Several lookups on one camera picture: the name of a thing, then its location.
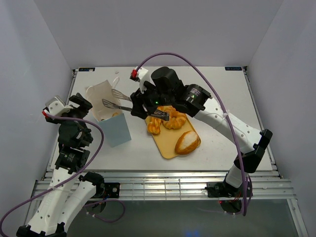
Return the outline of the blue white paper bag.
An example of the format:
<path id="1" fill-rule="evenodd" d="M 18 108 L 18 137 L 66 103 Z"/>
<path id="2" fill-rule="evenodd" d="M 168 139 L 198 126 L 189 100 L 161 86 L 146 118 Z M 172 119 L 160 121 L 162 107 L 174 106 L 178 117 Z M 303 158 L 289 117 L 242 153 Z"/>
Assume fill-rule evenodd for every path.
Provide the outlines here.
<path id="1" fill-rule="evenodd" d="M 97 120 L 97 124 L 102 128 L 107 143 L 110 147 L 116 147 L 131 140 L 131 135 L 125 119 L 125 115 L 120 109 L 109 109 L 103 106 L 102 99 L 110 100 L 120 105 L 120 100 L 112 95 L 114 88 L 108 80 L 86 89 L 86 99 L 92 104 L 92 114 Z"/>

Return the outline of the metal serving tongs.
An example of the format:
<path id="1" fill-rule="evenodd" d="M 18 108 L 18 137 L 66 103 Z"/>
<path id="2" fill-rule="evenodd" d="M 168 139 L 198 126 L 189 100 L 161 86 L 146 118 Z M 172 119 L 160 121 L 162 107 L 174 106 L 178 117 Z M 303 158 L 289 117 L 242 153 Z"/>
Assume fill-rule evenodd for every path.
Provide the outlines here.
<path id="1" fill-rule="evenodd" d="M 139 106 L 136 107 L 134 105 L 134 103 L 132 102 L 132 99 L 129 96 L 127 96 L 127 95 L 123 94 L 122 92 L 120 92 L 119 90 L 112 89 L 111 92 L 112 92 L 112 95 L 115 98 L 131 102 L 133 107 L 122 106 L 122 105 L 116 104 L 114 102 L 111 102 L 110 100 L 102 99 L 102 104 L 106 108 L 109 108 L 109 109 L 120 109 L 120 110 L 128 111 L 128 112 L 131 112 L 131 114 L 133 116 L 136 116 L 136 117 L 139 117 L 139 118 L 142 118 L 142 119 L 146 119 L 148 116 L 151 116 L 151 117 L 154 117 L 154 118 L 158 118 L 158 119 L 162 119 L 164 121 L 169 121 L 169 119 L 170 119 L 170 115 L 169 115 L 168 112 L 164 112 L 164 111 L 159 110 L 159 109 L 156 109 L 153 112 L 148 112 L 144 108 L 141 109 Z"/>

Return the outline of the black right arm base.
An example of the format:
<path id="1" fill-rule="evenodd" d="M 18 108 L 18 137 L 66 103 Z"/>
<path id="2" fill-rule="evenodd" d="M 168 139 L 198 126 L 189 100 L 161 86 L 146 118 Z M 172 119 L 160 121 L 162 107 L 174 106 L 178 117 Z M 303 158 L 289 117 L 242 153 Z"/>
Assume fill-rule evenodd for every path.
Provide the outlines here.
<path id="1" fill-rule="evenodd" d="M 237 198 L 243 197 L 243 188 L 241 185 L 239 188 L 235 188 L 226 182 L 207 182 L 205 190 L 209 198 Z"/>

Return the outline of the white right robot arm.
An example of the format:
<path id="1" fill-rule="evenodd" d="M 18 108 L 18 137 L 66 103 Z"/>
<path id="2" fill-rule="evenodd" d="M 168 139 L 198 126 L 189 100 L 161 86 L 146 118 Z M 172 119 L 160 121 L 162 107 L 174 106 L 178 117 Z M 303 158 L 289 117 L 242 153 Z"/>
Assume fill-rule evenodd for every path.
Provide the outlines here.
<path id="1" fill-rule="evenodd" d="M 229 197 L 247 189 L 250 181 L 246 176 L 259 166 L 273 135 L 270 130 L 258 130 L 241 121 L 224 108 L 219 98 L 213 98 L 214 93 L 197 84 L 184 85 L 169 67 L 160 67 L 151 74 L 136 67 L 130 78 L 139 83 L 139 88 L 130 96 L 131 114 L 142 119 L 151 117 L 150 133 L 158 134 L 161 123 L 167 129 L 179 129 L 190 116 L 235 144 L 234 164 L 224 181 L 213 187 L 213 193 Z"/>

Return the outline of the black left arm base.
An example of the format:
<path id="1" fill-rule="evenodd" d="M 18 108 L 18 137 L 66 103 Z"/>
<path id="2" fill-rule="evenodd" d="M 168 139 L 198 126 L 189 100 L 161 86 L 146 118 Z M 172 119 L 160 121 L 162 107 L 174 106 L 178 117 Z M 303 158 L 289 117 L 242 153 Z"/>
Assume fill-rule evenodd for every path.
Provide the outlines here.
<path id="1" fill-rule="evenodd" d="M 120 183 L 102 183 L 96 186 L 93 198 L 119 198 Z"/>

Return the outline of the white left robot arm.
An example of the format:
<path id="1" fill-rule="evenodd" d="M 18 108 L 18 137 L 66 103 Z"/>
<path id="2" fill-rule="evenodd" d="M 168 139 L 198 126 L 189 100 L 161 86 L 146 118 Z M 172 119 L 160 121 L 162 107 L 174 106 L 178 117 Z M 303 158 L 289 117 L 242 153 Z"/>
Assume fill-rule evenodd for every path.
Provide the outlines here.
<path id="1" fill-rule="evenodd" d="M 92 161 L 86 150 L 93 142 L 84 117 L 92 104 L 80 93 L 66 105 L 56 96 L 46 103 L 43 114 L 47 122 L 58 124 L 58 158 L 50 185 L 30 221 L 19 227 L 18 237 L 65 237 L 67 230 L 90 197 L 100 197 L 105 186 L 99 174 L 81 173 Z"/>

